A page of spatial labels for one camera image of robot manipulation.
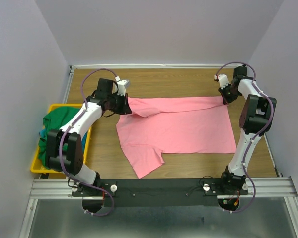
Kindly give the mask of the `pink t shirt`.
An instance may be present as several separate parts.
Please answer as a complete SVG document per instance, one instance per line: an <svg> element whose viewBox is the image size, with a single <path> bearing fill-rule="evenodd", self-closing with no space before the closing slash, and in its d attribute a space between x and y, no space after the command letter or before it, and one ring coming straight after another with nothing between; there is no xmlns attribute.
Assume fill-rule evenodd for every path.
<svg viewBox="0 0 298 238"><path fill-rule="evenodd" d="M129 98L131 114L116 125L121 149L136 176L164 164L162 154L236 152L228 107L220 96Z"/></svg>

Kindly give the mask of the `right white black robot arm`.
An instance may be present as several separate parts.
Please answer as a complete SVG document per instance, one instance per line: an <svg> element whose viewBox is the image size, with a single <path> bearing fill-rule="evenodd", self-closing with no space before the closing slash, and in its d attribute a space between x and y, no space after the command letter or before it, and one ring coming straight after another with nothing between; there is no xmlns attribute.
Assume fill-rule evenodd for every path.
<svg viewBox="0 0 298 238"><path fill-rule="evenodd" d="M225 105L232 103L239 96L245 98L239 118L241 133L236 152L218 183L219 190L224 194L241 190L246 185L245 181L249 177L247 169L252 154L262 136L270 130L277 104L276 98L267 96L258 87L255 77L247 75L248 67L246 64L236 67L232 81L219 71L214 75L214 81L219 83L218 91Z"/></svg>

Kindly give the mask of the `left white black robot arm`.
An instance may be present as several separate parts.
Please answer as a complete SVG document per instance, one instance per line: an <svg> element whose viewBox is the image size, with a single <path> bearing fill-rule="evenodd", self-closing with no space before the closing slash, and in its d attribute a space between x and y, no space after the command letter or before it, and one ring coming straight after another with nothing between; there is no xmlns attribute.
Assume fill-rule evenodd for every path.
<svg viewBox="0 0 298 238"><path fill-rule="evenodd" d="M129 85L128 80L118 76L114 80L99 79L96 90L85 99L77 114L60 129L47 133L45 165L83 183L83 190L90 196L100 191L99 173L83 162L82 138L106 111L118 115L132 113L127 94Z"/></svg>

